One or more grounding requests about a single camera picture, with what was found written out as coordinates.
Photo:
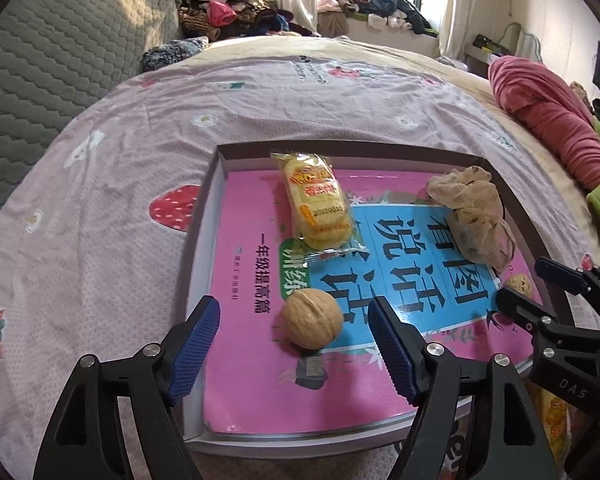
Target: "snack package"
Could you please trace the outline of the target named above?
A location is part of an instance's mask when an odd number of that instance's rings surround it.
[[[368,253],[362,244],[349,202],[326,158],[315,153],[272,153],[285,179],[294,237],[306,262]]]
[[[528,382],[526,389],[540,416],[551,452],[558,467],[564,467],[564,459],[571,441],[569,405],[554,394]]]

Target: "gray quilted mattress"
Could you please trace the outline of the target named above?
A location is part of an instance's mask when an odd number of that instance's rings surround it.
[[[11,0],[0,16],[0,208],[69,121],[177,35],[174,0]]]

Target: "packaged snack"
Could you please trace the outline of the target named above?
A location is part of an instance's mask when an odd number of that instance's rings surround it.
[[[285,179],[296,248],[305,261],[352,251],[368,253],[349,211],[349,202],[327,159],[315,153],[272,153]]]

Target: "pink blanket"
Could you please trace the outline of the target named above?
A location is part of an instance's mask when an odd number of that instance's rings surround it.
[[[586,190],[600,184],[600,137],[569,86],[542,64],[501,57],[489,70],[500,107],[523,122]]]

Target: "wall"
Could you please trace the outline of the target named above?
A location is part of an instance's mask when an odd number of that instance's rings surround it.
[[[578,81],[590,97],[600,24],[583,0],[496,0],[491,38],[499,40],[511,22],[519,22],[542,45],[542,60],[567,83]]]
[[[464,37],[465,43],[473,43],[478,34],[490,37],[496,24],[495,3],[498,0],[475,0],[474,12]]]

